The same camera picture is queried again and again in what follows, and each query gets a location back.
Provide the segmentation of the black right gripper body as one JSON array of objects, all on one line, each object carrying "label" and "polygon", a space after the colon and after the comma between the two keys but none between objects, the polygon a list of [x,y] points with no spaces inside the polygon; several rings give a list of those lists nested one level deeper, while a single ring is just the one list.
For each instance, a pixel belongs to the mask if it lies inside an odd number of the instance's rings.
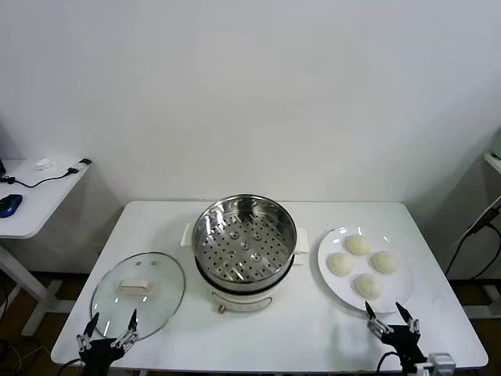
[{"label": "black right gripper body", "polygon": [[401,365],[414,365],[426,361],[427,358],[418,346],[420,334],[411,331],[406,325],[390,325],[389,328],[391,330],[383,333],[380,340],[395,349]]}]

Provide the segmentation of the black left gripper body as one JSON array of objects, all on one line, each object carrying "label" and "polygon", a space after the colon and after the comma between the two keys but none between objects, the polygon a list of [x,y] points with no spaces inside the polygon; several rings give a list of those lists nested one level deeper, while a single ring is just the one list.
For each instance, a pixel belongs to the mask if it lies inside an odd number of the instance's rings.
[{"label": "black left gripper body", "polygon": [[112,338],[93,340],[90,348],[79,352],[83,362],[82,376],[107,376],[111,364],[125,355],[124,348],[112,345]]}]

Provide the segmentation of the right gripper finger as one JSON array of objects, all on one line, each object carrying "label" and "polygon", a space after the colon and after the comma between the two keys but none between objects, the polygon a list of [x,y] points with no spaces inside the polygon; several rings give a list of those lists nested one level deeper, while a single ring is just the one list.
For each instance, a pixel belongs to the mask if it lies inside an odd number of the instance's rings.
[{"label": "right gripper finger", "polygon": [[383,336],[390,334],[392,332],[392,328],[377,318],[371,305],[367,301],[365,301],[365,307],[368,315],[367,327],[369,328],[369,331],[377,338],[382,338]]},{"label": "right gripper finger", "polygon": [[400,313],[402,319],[406,323],[409,332],[413,334],[420,334],[420,322],[418,319],[414,319],[409,311],[400,303],[395,303],[398,312]]}]

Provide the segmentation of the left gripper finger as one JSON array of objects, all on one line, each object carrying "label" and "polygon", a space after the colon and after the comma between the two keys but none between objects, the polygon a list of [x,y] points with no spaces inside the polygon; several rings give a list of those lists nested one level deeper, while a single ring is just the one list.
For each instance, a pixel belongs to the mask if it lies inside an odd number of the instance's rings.
[{"label": "left gripper finger", "polygon": [[99,320],[99,313],[95,313],[91,320],[85,326],[82,334],[77,335],[77,343],[80,350],[89,350],[91,348],[91,338]]},{"label": "left gripper finger", "polygon": [[134,309],[131,319],[129,320],[127,330],[112,342],[112,346],[118,349],[130,349],[135,344],[139,336],[137,324],[137,310]]}]

